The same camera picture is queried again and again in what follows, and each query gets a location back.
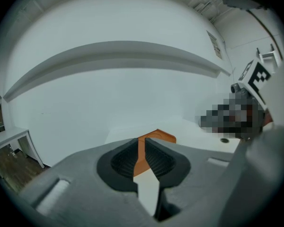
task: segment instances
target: wooden floor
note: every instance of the wooden floor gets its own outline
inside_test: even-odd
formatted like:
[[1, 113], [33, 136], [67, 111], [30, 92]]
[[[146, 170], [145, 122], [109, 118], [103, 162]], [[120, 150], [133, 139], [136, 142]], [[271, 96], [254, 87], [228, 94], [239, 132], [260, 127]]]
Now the wooden floor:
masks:
[[21, 151], [13, 156], [13, 151], [8, 146], [0, 149], [0, 175], [15, 193], [19, 193], [25, 185], [48, 168], [42, 169], [38, 162], [29, 157], [25, 158]]

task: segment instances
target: white wall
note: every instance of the white wall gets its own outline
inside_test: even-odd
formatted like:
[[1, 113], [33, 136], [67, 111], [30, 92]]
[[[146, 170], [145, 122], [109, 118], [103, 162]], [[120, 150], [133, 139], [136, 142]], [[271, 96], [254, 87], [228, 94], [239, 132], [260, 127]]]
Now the white wall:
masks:
[[[0, 91], [6, 91], [44, 60], [66, 50], [104, 41], [146, 41], [197, 54], [229, 70], [218, 58], [207, 30], [215, 28], [187, 6], [173, 0], [67, 0], [40, 17], [0, 62]], [[90, 61], [140, 63], [135, 59]], [[142, 64], [160, 60], [144, 60]], [[165, 121], [193, 119], [199, 100], [215, 94], [217, 79], [194, 73], [157, 69], [110, 69], [79, 73], [81, 64], [54, 71], [47, 81], [6, 102], [5, 123], [27, 128], [44, 164], [53, 166], [79, 150], [104, 144], [109, 131]], [[67, 75], [68, 70], [77, 73]]]
[[6, 91], [26, 72], [66, 50], [106, 41], [143, 41], [172, 46], [230, 71], [218, 58], [209, 21], [174, 0], [66, 0], [40, 17], [20, 38], [8, 63]]
[[[282, 55], [284, 48], [281, 42], [277, 22], [271, 17], [269, 11], [254, 10], [253, 13], [267, 26], [274, 35]], [[233, 9], [214, 24], [225, 40], [233, 70], [234, 81], [237, 82], [246, 65], [257, 57], [257, 48], [261, 53], [270, 52], [270, 44], [274, 44], [268, 33], [247, 12]], [[265, 66], [270, 70], [272, 63], [266, 61]], [[227, 81], [225, 87], [230, 87], [232, 79]]]
[[110, 69], [44, 83], [9, 107], [14, 125], [29, 129], [40, 158], [52, 166], [78, 150], [104, 144], [111, 129], [193, 117], [198, 100], [213, 91], [215, 79], [193, 73]]

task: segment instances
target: screw hole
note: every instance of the screw hole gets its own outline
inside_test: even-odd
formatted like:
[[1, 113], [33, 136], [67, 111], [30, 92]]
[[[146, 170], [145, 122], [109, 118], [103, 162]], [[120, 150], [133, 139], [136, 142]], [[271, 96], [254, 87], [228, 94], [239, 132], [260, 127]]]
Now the screw hole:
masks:
[[226, 138], [221, 138], [220, 141], [222, 143], [229, 143], [229, 139], [226, 139]]

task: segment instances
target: black rubber pad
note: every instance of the black rubber pad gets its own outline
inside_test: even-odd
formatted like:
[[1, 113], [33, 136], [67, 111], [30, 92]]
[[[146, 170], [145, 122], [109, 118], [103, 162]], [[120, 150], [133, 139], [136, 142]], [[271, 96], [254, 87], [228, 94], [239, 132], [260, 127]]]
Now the black rubber pad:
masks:
[[138, 160], [138, 139], [117, 147], [100, 157], [97, 172], [111, 188], [124, 192], [138, 192], [133, 182], [133, 170]]
[[160, 182], [160, 188], [179, 185], [190, 170], [189, 160], [169, 148], [145, 139], [145, 158]]

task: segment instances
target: white desk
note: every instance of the white desk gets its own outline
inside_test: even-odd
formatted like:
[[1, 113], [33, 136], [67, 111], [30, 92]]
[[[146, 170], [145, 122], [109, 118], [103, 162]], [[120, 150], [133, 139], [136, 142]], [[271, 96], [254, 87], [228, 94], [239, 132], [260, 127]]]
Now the white desk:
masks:
[[[0, 132], [0, 149], [8, 144], [10, 144], [13, 140], [18, 140], [22, 137], [26, 137], [29, 147], [32, 149], [37, 161], [39, 162], [40, 166], [42, 168], [44, 168], [44, 165], [40, 159], [40, 157], [38, 156], [35, 147], [30, 139], [29, 133], [27, 129], [22, 129], [22, 128], [18, 128], [18, 127], [14, 127], [8, 130], [5, 130], [3, 132]], [[24, 154], [25, 157], [27, 157], [25, 151], [23, 150], [21, 143], [19, 142], [19, 145], [21, 147], [21, 150]]]

